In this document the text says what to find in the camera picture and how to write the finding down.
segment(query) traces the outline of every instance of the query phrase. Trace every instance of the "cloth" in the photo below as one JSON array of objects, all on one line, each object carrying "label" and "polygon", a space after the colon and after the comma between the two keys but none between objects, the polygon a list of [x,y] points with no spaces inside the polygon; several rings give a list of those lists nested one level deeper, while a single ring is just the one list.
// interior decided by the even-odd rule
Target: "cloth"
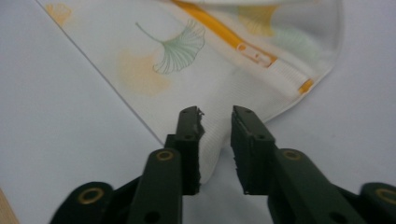
[{"label": "cloth", "polygon": [[229,141],[233,105],[264,121],[291,108],[341,43],[334,0],[37,2],[162,143],[180,110],[200,107],[202,183]]}]

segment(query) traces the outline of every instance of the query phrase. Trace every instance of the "white table surface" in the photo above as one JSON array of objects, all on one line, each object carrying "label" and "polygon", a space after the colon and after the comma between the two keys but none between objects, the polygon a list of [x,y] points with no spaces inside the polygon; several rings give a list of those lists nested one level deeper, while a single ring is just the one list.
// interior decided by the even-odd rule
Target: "white table surface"
[{"label": "white table surface", "polygon": [[[396,186],[396,1],[344,7],[337,65],[267,127],[279,147],[300,149],[358,193],[366,182]],[[120,187],[157,148],[35,1],[0,2],[0,188],[21,223],[48,223],[81,184]],[[226,148],[200,194],[184,197],[184,223],[272,223],[266,198],[243,195],[234,168]]]}]

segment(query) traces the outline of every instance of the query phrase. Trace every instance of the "fabric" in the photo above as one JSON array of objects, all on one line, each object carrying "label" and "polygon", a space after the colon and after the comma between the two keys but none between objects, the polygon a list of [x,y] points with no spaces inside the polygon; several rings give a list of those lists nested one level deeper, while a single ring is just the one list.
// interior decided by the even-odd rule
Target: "fabric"
[{"label": "fabric", "polygon": [[233,105],[264,121],[289,109],[330,72],[341,42],[334,0],[37,1],[162,143],[180,110],[200,107],[202,183]]}]

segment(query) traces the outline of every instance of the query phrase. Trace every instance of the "yellow leaf print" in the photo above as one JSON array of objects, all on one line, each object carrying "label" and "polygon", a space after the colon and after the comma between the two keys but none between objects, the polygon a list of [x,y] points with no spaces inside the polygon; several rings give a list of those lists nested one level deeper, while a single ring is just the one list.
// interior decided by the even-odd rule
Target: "yellow leaf print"
[{"label": "yellow leaf print", "polygon": [[132,55],[129,50],[123,50],[119,56],[118,72],[122,84],[129,90],[154,96],[169,88],[170,81],[152,69],[154,56],[143,58]]},{"label": "yellow leaf print", "polygon": [[238,7],[238,18],[253,35],[274,35],[271,19],[279,6]]},{"label": "yellow leaf print", "polygon": [[72,14],[72,10],[63,3],[46,4],[46,10],[60,26],[63,26]]}]

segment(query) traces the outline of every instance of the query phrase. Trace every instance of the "white cloth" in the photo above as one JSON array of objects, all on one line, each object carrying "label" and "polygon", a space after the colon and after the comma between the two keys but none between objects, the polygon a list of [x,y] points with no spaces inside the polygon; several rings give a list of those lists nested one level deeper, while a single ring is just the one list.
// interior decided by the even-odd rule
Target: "white cloth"
[{"label": "white cloth", "polygon": [[162,143],[180,110],[200,107],[203,183],[233,105],[262,120],[289,109],[329,73],[341,42],[334,0],[38,2]]}]

